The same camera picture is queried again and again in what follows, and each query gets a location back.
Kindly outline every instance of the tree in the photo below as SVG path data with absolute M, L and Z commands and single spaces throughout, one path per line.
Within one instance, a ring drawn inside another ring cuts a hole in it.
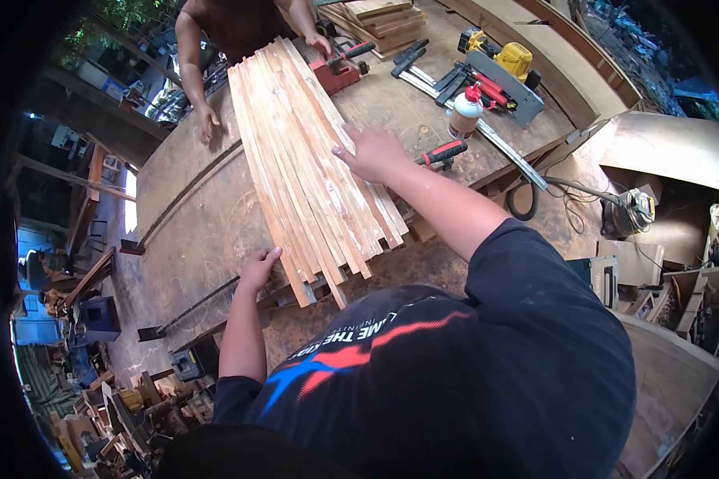
M 166 14 L 170 16 L 178 6 L 176 0 L 93 0 L 89 10 L 127 32 L 134 26 L 162 22 L 160 18 Z M 96 42 L 108 48 L 119 48 L 119 43 L 100 24 L 82 17 L 64 39 L 67 48 L 57 50 L 54 60 L 62 68 L 72 70 L 77 66 L 80 54 Z

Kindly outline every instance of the wood glue bottle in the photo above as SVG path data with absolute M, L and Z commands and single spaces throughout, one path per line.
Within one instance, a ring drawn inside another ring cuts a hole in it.
M 477 121 L 482 116 L 482 103 L 479 97 L 479 82 L 466 87 L 466 91 L 455 97 L 448 133 L 455 139 L 469 139 L 477 128 Z

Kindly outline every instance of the vacuum hose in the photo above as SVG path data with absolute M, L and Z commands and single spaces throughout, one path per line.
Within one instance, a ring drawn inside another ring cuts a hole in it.
M 587 188 L 579 183 L 575 183 L 570 180 L 566 180 L 566 179 L 562 179 L 562 178 L 554 178 L 552 176 L 544 176 L 543 179 L 545 179 L 546 183 L 549 183 L 550 185 L 569 186 L 571 188 L 580 190 L 584 193 L 588 193 L 589 195 L 599 196 L 600 198 L 602 198 L 608 202 L 614 203 L 616 206 L 620 206 L 620 207 L 626 206 L 623 202 L 623 199 L 618 198 L 617 196 L 613 195 L 612 193 L 597 191 L 592 188 Z M 524 185 L 527 185 L 527 179 L 522 180 L 522 183 L 513 187 L 506 193 L 506 206 L 508 206 L 509 213 L 511 213 L 512 216 L 514 216 L 521 222 L 529 221 L 532 219 L 533 216 L 535 216 L 535 213 L 538 211 L 538 193 L 540 191 L 540 189 L 534 183 L 530 184 L 530 187 L 532 187 L 532 202 L 530 204 L 530 209 L 527 210 L 526 213 L 520 213 L 517 211 L 517 208 L 514 206 L 514 194 L 517 192 L 519 187 L 524 186 Z

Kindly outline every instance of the workbench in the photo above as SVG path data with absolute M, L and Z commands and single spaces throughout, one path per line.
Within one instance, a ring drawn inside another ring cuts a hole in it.
M 416 6 L 425 13 L 424 33 L 430 43 L 427 53 L 415 65 L 439 79 L 452 69 L 456 60 L 463 60 L 464 55 L 456 46 L 460 33 L 470 24 L 457 14 L 448 14 L 443 5 L 431 0 L 417 2 Z M 394 79 L 390 75 L 394 66 L 391 61 L 382 63 L 372 53 L 356 60 L 370 65 L 369 74 L 332 97 L 346 121 L 360 129 L 378 125 L 394 129 L 414 158 L 451 140 L 445 110 L 423 92 Z M 530 162 L 562 143 L 575 130 L 543 87 L 538 87 L 537 93 L 546 107 L 527 130 L 504 115 L 488 111 L 483 116 L 506 143 Z M 138 257 L 138 266 L 118 271 L 120 278 L 115 289 L 123 292 L 128 301 L 142 303 L 135 311 L 153 315 L 137 319 L 141 326 L 169 321 L 233 277 L 250 253 L 274 246 L 244 152 L 230 151 L 240 135 L 228 87 L 213 93 L 209 103 L 218 114 L 222 129 L 215 130 L 210 146 L 200 143 L 197 118 L 192 113 L 139 171 L 137 231 L 142 237 L 197 172 L 219 155 L 228 156 L 162 222 L 146 244 L 146 253 Z M 452 169 L 442 174 L 471 188 L 481 188 L 512 172 L 513 176 L 508 176 L 517 178 L 514 164 L 476 134 L 469 140 L 469 150 L 456 157 Z M 407 221 L 414 220 L 415 213 L 406 205 L 400 204 L 400 211 Z M 259 300 L 277 298 L 280 303 L 287 302 L 287 294 L 274 295 L 288 291 L 287 286 L 288 280 L 277 265 Z M 168 350 L 185 349 L 217 331 L 226 321 L 229 296 L 228 292 L 220 293 L 169 330 L 163 340 Z

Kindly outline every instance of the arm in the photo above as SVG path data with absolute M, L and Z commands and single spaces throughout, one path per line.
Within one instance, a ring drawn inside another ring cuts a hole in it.
M 215 111 L 205 100 L 205 85 L 200 70 L 200 26 L 184 12 L 175 21 L 175 36 L 179 42 L 179 67 L 184 93 L 198 115 L 200 141 L 209 144 L 213 125 L 220 125 Z
M 334 154 L 360 178 L 392 188 L 464 260 L 510 217 L 473 189 L 416 165 L 393 131 L 344 129 L 354 141 L 356 156 L 338 147 Z
M 274 3 L 288 13 L 293 27 L 304 35 L 304 40 L 308 45 L 316 48 L 328 59 L 333 57 L 333 47 L 330 46 L 330 42 L 316 32 L 314 17 L 309 7 L 310 2 L 307 0 L 275 0 Z
M 264 335 L 258 322 L 256 294 L 266 284 L 282 250 L 262 249 L 245 260 L 231 300 L 218 358 L 218 376 L 245 376 L 266 381 Z

